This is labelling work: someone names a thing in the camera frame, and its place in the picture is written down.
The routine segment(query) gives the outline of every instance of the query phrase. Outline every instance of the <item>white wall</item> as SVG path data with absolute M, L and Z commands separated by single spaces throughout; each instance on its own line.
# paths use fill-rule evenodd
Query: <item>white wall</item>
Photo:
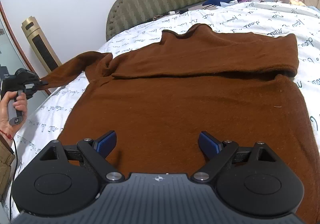
M 1 0 L 9 24 L 40 77 L 46 75 L 21 29 L 34 16 L 62 63 L 106 42 L 106 20 L 116 0 Z

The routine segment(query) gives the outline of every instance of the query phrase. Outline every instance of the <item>red bracelet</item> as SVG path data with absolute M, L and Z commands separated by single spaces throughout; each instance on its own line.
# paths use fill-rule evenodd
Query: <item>red bracelet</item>
M 0 133 L 4 134 L 9 140 L 13 140 L 13 137 L 11 136 L 11 134 L 6 134 L 4 131 L 2 131 L 0 129 Z

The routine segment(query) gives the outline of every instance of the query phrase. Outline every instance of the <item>metal screw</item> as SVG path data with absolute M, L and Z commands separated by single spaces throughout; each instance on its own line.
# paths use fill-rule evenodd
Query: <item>metal screw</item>
M 119 172 L 109 172 L 106 177 L 110 181 L 117 181 L 121 179 L 122 175 Z
M 196 172 L 193 177 L 198 181 L 205 181 L 209 179 L 209 174 L 205 172 Z

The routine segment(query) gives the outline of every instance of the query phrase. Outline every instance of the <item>human hand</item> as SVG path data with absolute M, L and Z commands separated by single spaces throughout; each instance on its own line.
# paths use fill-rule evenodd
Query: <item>human hand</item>
M 6 134 L 10 134 L 12 137 L 19 131 L 19 129 L 23 126 L 27 119 L 27 97 L 25 93 L 21 93 L 17 97 L 17 101 L 13 103 L 13 106 L 16 110 L 23 112 L 22 122 L 18 125 L 11 126 L 9 124 L 9 116 L 8 116 L 8 103 L 11 99 L 17 95 L 17 92 L 7 91 L 4 97 L 0 101 L 0 130 L 5 132 Z M 8 139 L 4 134 L 2 134 L 6 142 L 11 146 L 12 140 Z

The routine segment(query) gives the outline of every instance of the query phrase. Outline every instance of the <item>brown sweater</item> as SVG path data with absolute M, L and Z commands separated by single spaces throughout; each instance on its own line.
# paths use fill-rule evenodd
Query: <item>brown sweater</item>
M 240 146 L 266 142 L 299 176 L 298 215 L 320 220 L 319 153 L 297 73 L 294 34 L 215 33 L 196 24 L 112 59 L 86 52 L 43 80 L 62 86 L 85 71 L 89 85 L 59 136 L 63 144 L 117 133 L 108 156 L 122 173 L 186 172 L 204 165 L 197 139 L 208 131 Z

